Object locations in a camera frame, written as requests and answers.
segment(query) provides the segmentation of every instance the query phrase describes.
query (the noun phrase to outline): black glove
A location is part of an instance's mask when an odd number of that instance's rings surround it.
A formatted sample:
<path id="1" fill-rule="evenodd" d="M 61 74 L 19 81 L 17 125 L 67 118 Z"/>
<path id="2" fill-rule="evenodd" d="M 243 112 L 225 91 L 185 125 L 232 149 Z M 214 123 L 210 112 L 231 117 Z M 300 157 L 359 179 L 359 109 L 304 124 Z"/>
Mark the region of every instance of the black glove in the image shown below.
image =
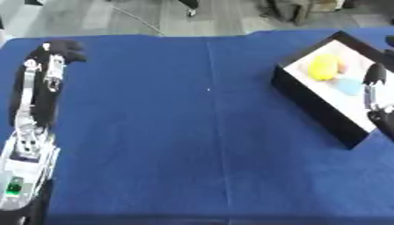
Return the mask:
<path id="1" fill-rule="evenodd" d="M 44 82 L 50 55 L 61 55 L 65 60 L 65 64 L 68 65 L 72 62 L 86 61 L 86 57 L 79 52 L 82 50 L 82 45 L 74 40 L 51 40 L 38 46 L 26 57 L 25 61 L 34 59 L 42 67 L 42 70 L 37 72 L 34 78 L 34 92 L 31 103 L 31 105 L 35 105 L 32 107 L 32 115 L 34 120 L 37 121 L 38 127 L 52 126 L 55 117 L 56 100 L 62 92 L 62 84 L 60 84 L 57 92 L 52 92 L 48 89 L 47 83 Z M 15 115 L 19 109 L 25 71 L 26 66 L 23 64 L 18 69 L 13 86 L 9 118 L 11 126 L 14 126 Z"/>

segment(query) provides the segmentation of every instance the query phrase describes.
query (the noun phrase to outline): robotic hand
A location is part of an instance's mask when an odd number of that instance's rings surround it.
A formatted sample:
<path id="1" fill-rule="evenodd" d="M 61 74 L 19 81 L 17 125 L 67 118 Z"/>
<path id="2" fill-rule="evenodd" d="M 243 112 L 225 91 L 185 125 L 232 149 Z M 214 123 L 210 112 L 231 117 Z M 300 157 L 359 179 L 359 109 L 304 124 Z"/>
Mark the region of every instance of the robotic hand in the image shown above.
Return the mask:
<path id="1" fill-rule="evenodd" d="M 394 36 L 388 36 L 386 42 L 394 47 Z M 394 60 L 394 51 L 385 50 L 385 56 Z M 386 68 L 382 64 L 373 64 L 364 77 L 365 107 L 368 118 L 385 135 L 394 141 L 394 103 L 387 99 Z"/>
<path id="2" fill-rule="evenodd" d="M 18 69 L 9 109 L 14 132 L 0 155 L 1 224 L 43 224 L 60 151 L 51 133 L 56 101 L 65 67 L 86 60 L 81 50 L 73 40 L 51 40 Z"/>

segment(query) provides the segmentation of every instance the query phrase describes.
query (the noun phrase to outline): wheel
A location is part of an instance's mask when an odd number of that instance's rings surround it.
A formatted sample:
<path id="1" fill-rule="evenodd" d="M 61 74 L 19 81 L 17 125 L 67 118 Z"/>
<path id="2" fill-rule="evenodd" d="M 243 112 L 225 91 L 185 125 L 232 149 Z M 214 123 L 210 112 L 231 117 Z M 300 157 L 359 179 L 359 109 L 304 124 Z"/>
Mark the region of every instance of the wheel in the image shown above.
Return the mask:
<path id="1" fill-rule="evenodd" d="M 187 13 L 186 13 L 186 15 L 187 15 L 189 18 L 194 17 L 196 14 L 197 14 L 197 10 L 192 10 L 192 9 L 187 10 Z"/>

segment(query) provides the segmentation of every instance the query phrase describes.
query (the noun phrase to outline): green light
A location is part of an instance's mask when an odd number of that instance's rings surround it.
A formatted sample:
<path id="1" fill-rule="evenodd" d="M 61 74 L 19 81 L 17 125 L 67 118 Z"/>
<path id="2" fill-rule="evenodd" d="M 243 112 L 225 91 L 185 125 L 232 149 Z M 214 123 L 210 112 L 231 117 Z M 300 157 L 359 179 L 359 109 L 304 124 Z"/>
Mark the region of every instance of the green light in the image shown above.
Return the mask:
<path id="1" fill-rule="evenodd" d="M 8 184 L 7 190 L 5 191 L 8 194 L 19 195 L 22 190 L 23 178 L 14 177 L 11 182 Z"/>

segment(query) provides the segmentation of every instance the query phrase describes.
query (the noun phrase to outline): cable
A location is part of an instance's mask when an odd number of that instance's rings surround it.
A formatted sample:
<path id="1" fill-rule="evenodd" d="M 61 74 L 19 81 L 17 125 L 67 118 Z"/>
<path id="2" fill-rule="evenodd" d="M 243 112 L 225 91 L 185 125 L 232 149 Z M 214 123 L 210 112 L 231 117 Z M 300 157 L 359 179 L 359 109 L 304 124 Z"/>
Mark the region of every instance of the cable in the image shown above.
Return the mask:
<path id="1" fill-rule="evenodd" d="M 148 26 L 148 27 L 150 27 L 151 29 L 157 31 L 160 35 L 166 36 L 166 35 L 165 35 L 164 33 L 162 33 L 159 29 L 157 29 L 156 27 L 154 27 L 154 26 L 151 25 L 150 23 L 146 22 L 146 21 L 143 20 L 142 18 L 139 18 L 139 17 L 137 17 L 137 16 L 131 14 L 130 12 L 126 12 L 126 11 L 124 11 L 124 10 L 122 10 L 122 9 L 120 9 L 120 8 L 118 8 L 118 7 L 116 7 L 116 6 L 111 5 L 111 7 L 112 7 L 113 9 L 115 9 L 115 10 L 117 10 L 117 11 L 123 13 L 123 14 L 128 15 L 129 17 L 132 17 L 132 18 L 135 18 L 135 19 L 141 21 L 141 22 L 144 23 L 146 26 Z"/>

